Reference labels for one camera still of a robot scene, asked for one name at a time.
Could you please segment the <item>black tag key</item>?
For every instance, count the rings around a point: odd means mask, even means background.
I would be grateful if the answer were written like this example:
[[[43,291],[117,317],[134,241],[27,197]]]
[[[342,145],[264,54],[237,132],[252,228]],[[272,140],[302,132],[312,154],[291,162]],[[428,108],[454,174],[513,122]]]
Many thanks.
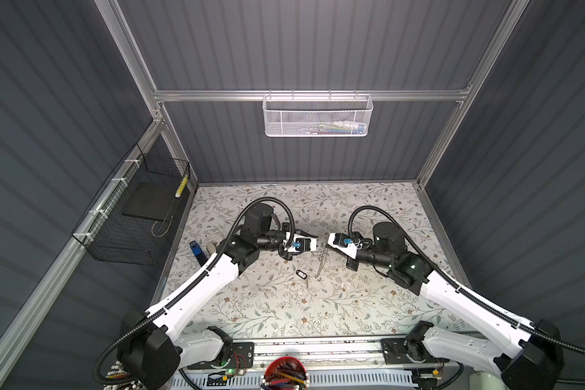
[[[297,275],[299,278],[301,278],[302,280],[304,280],[304,281],[307,281],[307,280],[308,280],[308,274],[307,274],[307,273],[305,273],[305,271],[302,271],[302,270],[297,270],[297,271],[296,271],[296,275]]]

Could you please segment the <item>grey strap metal keyring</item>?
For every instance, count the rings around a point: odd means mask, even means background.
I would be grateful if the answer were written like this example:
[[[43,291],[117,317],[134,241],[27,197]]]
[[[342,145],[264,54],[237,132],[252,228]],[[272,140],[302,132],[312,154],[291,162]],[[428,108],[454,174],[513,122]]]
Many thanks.
[[[318,270],[315,273],[315,279],[319,280],[321,277],[321,274],[323,272],[323,269],[325,268],[326,265],[326,261],[327,261],[327,257],[328,257],[328,245],[326,243],[322,243],[321,244],[321,250],[319,252],[319,265],[318,265]]]

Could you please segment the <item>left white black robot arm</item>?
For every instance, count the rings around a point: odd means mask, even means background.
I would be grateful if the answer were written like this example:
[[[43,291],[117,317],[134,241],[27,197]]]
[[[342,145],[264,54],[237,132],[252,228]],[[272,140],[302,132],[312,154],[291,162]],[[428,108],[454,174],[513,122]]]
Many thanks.
[[[182,332],[203,307],[236,280],[263,251],[284,260],[315,252],[318,238],[296,227],[293,214],[284,208],[288,221],[274,216],[273,197],[252,201],[234,221],[227,236],[206,263],[180,286],[144,313],[128,316],[120,339],[110,347],[127,374],[121,378],[94,370],[105,385],[138,382],[147,389],[162,388],[179,370],[199,363],[225,367],[233,355],[232,338],[216,326],[193,336]]]

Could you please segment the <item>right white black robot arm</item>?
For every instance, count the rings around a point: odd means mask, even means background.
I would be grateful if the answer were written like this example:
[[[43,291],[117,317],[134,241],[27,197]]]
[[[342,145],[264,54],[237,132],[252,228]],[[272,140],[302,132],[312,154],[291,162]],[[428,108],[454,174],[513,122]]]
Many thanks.
[[[357,232],[332,233],[328,245],[347,256],[349,269],[356,270],[360,263],[381,267],[386,278],[443,307],[481,334],[467,336],[421,321],[406,337],[411,360],[437,357],[459,362],[494,375],[509,389],[555,387],[564,366],[561,349],[524,331],[528,319],[489,302],[410,251],[406,233],[395,224],[378,223],[371,239]]]

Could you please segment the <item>blue usb stick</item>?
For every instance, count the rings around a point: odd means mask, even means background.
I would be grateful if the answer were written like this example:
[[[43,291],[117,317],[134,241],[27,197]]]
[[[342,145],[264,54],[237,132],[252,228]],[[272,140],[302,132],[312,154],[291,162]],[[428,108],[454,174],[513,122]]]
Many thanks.
[[[208,261],[208,256],[204,253],[201,246],[198,244],[198,242],[196,242],[194,240],[192,240],[189,243],[189,246],[190,246],[190,249],[193,253],[193,256],[197,260],[199,266],[200,267],[204,266],[206,264],[206,262]]]

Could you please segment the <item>red pencil cup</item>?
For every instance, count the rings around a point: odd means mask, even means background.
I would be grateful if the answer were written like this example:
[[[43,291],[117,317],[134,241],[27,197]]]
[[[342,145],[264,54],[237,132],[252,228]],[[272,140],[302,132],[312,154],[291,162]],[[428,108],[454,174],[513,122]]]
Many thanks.
[[[310,378],[307,369],[295,357],[279,357],[265,370],[260,383],[265,390],[310,388]]]

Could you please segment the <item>yellow marker pen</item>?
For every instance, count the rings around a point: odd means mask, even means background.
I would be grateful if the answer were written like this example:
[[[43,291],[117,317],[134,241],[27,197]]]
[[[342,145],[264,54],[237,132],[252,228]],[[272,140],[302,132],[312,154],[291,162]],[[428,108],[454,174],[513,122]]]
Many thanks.
[[[189,177],[188,177],[188,175],[185,175],[182,178],[180,184],[178,185],[178,187],[175,191],[175,198],[180,198],[182,196],[182,193],[185,190],[186,185],[188,184],[188,181],[189,181]]]

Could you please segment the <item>white plastic bottle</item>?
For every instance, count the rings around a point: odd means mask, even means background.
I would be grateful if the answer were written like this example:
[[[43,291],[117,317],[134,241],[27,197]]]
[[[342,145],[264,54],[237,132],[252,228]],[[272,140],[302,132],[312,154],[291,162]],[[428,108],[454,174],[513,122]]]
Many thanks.
[[[506,390],[506,386],[494,375],[475,372],[469,376],[469,390]]]

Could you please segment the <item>clear pencil jar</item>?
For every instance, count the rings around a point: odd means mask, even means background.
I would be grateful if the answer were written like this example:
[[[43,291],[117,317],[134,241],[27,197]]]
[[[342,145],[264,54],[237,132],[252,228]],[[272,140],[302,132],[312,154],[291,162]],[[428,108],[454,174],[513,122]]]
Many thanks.
[[[106,373],[106,377],[108,377],[108,378],[110,378],[112,380],[114,380],[114,379],[120,379],[120,378],[123,378],[123,377],[125,377],[127,375],[128,375],[128,372],[126,372],[126,370],[124,369],[123,364],[121,362],[119,362],[119,361],[114,362],[110,366],[109,370]],[[119,389],[119,388],[120,388],[119,385],[108,385],[108,384],[105,384],[102,389],[103,390],[108,390],[108,389]]]

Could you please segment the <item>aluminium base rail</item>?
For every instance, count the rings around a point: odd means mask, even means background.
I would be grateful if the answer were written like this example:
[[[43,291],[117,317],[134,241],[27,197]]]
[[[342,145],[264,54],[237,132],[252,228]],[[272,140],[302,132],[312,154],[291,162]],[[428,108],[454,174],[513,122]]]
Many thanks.
[[[333,336],[243,340],[251,349],[238,353],[224,368],[183,369],[171,389],[276,389],[265,378],[279,358],[291,357],[305,368],[305,389],[448,389],[466,383],[456,362],[429,358],[411,362],[399,357],[399,336]]]

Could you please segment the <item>white mesh wall basket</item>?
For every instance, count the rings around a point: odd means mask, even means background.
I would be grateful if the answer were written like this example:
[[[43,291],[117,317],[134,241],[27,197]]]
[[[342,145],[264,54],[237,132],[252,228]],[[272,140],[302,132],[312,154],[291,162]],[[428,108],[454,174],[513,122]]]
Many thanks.
[[[266,94],[262,102],[269,137],[367,136],[374,102],[369,94]]]

